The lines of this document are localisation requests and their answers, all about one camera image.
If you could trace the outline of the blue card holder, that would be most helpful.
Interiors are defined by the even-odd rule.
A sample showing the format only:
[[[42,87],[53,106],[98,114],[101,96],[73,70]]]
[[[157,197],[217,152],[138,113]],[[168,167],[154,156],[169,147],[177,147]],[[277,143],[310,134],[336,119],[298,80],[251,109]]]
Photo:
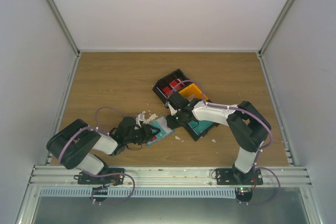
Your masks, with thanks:
[[[151,146],[175,132],[175,130],[168,127],[165,116],[154,120],[150,125],[158,128],[160,131],[158,132],[156,129],[152,130],[155,135],[146,143],[146,146]]]

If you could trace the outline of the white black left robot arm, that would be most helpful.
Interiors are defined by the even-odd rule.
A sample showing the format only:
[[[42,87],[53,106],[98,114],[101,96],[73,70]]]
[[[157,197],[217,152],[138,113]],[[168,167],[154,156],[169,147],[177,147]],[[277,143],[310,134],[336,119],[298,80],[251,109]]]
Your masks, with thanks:
[[[103,184],[108,179],[108,166],[91,154],[92,150],[117,155],[127,145],[145,144],[159,133],[160,128],[129,116],[124,117],[118,127],[107,134],[77,119],[54,135],[46,148],[66,169],[80,169],[89,174],[96,184]]]

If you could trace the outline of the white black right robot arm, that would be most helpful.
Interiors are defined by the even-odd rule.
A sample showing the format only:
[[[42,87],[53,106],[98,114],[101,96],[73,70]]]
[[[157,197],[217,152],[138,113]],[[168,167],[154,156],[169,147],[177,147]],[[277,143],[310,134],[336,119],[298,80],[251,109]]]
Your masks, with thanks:
[[[170,110],[166,120],[171,129],[187,125],[191,121],[209,121],[230,128],[239,145],[232,176],[240,185],[251,179],[259,153],[272,144],[274,139],[270,124],[247,101],[239,105],[222,105],[198,98],[189,101],[175,93],[167,99],[166,106]]]

